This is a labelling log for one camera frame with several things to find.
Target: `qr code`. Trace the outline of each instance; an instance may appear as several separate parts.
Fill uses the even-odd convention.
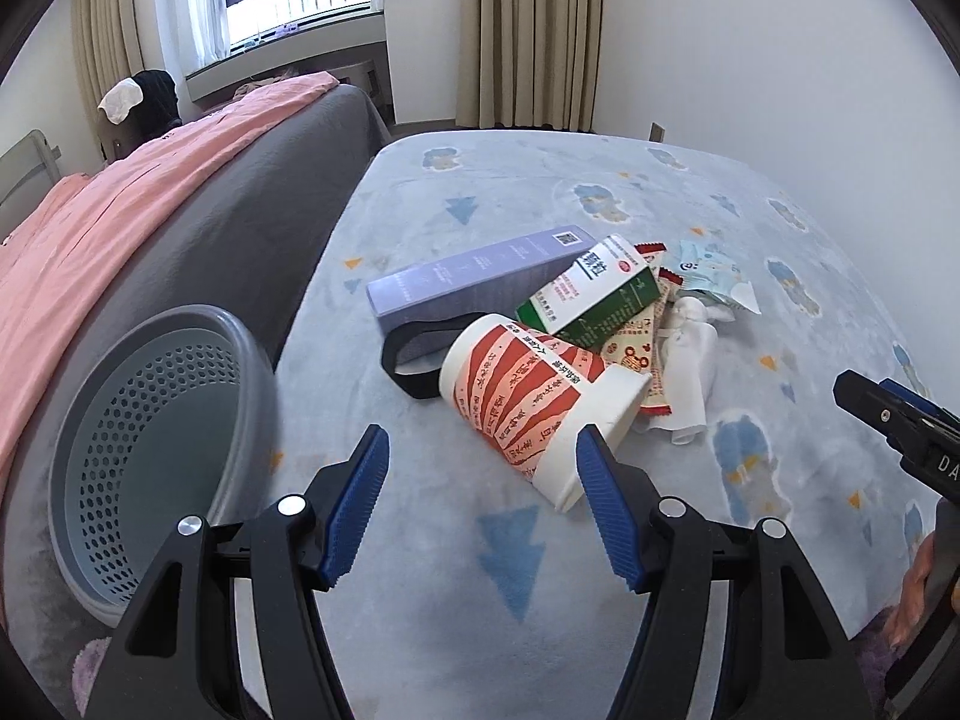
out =
[[[579,244],[580,239],[575,236],[573,233],[558,233],[554,236],[561,244],[565,247],[572,247],[574,244]]]

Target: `green and white box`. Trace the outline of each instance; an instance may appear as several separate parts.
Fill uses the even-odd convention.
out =
[[[658,298],[656,274],[642,255],[619,235],[611,235],[522,303],[517,319],[573,346],[592,349]]]

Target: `light blue bedsheet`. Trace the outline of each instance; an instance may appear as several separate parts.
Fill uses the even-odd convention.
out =
[[[896,593],[932,527],[936,496],[833,403],[846,368],[922,385],[890,317],[801,199],[741,163],[656,143],[406,138],[373,161],[296,316],[277,370],[282,455],[264,497],[303,490],[369,422],[389,432],[391,469],[356,564],[319,597],[361,720],[583,720],[604,716],[616,692],[643,602],[611,573],[589,507],[555,514],[448,405],[397,389],[364,292],[414,262],[563,223],[674,250],[713,245],[762,309],[718,325],[707,435],[674,446],[632,434],[621,461],[707,518],[785,518],[851,635]],[[709,630],[714,650],[721,631]]]

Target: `pink bedspread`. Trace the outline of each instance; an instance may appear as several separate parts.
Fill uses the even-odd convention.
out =
[[[70,175],[0,247],[0,500],[61,356],[133,252],[219,167],[337,83],[320,73],[256,89],[93,178]]]

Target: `blue plastic wrapper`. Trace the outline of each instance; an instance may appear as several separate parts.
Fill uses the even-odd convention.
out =
[[[694,241],[680,241],[678,273],[683,276],[683,291],[706,293],[721,303],[760,313],[757,297],[736,263],[713,247]]]

